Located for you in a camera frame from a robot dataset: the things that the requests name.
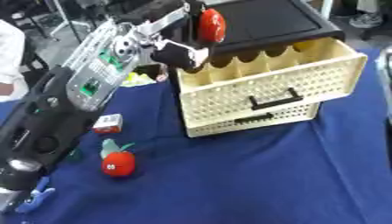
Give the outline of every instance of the perforated plastic basket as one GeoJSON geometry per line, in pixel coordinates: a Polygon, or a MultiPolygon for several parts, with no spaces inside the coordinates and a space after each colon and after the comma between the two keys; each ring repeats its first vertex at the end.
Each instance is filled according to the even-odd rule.
{"type": "Polygon", "coordinates": [[[188,129],[347,96],[367,60],[333,38],[237,56],[213,59],[197,72],[178,70],[188,129]]]}
{"type": "Polygon", "coordinates": [[[265,115],[244,117],[226,122],[219,122],[198,128],[187,129],[189,137],[202,137],[235,130],[248,130],[281,123],[295,123],[314,118],[318,112],[319,103],[284,108],[265,115]]]}

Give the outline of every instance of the blue tablecloth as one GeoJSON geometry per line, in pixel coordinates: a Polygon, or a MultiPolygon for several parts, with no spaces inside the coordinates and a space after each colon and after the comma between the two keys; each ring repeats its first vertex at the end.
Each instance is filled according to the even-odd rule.
{"type": "MultiPolygon", "coordinates": [[[[367,53],[371,61],[377,54],[367,53]]],[[[309,122],[186,138],[167,83],[121,88],[106,113],[123,115],[122,133],[85,135],[84,159],[52,175],[55,196],[7,223],[392,223],[387,112],[374,63],[351,96],[324,103],[309,122]],[[106,137],[136,142],[130,178],[101,172],[106,137]]]]}

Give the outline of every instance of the drawer handle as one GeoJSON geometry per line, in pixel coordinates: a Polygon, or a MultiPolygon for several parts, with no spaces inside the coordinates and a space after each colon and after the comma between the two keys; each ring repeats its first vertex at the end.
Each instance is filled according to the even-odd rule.
{"type": "Polygon", "coordinates": [[[304,97],[302,95],[298,95],[297,91],[293,87],[289,87],[287,89],[287,91],[289,91],[289,93],[291,94],[290,98],[277,100],[277,101],[269,101],[269,102],[265,102],[262,104],[258,104],[256,98],[253,95],[251,95],[249,97],[250,103],[252,103],[251,109],[252,110],[266,109],[266,108],[275,107],[278,105],[283,105],[286,103],[300,102],[304,99],[304,97]]]}
{"type": "Polygon", "coordinates": [[[247,122],[260,121],[260,120],[266,120],[271,118],[274,118],[274,115],[272,115],[271,113],[267,113],[265,115],[255,115],[251,117],[235,119],[234,123],[247,123],[247,122]]]}

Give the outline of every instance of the red and white box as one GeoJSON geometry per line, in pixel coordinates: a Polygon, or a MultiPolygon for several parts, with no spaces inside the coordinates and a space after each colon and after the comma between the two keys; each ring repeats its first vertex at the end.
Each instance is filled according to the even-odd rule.
{"type": "Polygon", "coordinates": [[[120,114],[115,115],[102,115],[93,126],[95,133],[119,133],[123,127],[123,116],[120,114]]]}

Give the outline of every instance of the toy tomato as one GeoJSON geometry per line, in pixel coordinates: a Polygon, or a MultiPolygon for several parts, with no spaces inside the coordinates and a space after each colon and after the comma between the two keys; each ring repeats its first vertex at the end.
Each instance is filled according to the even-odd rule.
{"type": "Polygon", "coordinates": [[[135,170],[135,156],[128,151],[112,152],[103,159],[101,168],[112,177],[128,176],[135,170]]]}
{"type": "Polygon", "coordinates": [[[220,43],[225,35],[225,18],[214,9],[205,10],[199,19],[199,37],[205,41],[220,43]]]}

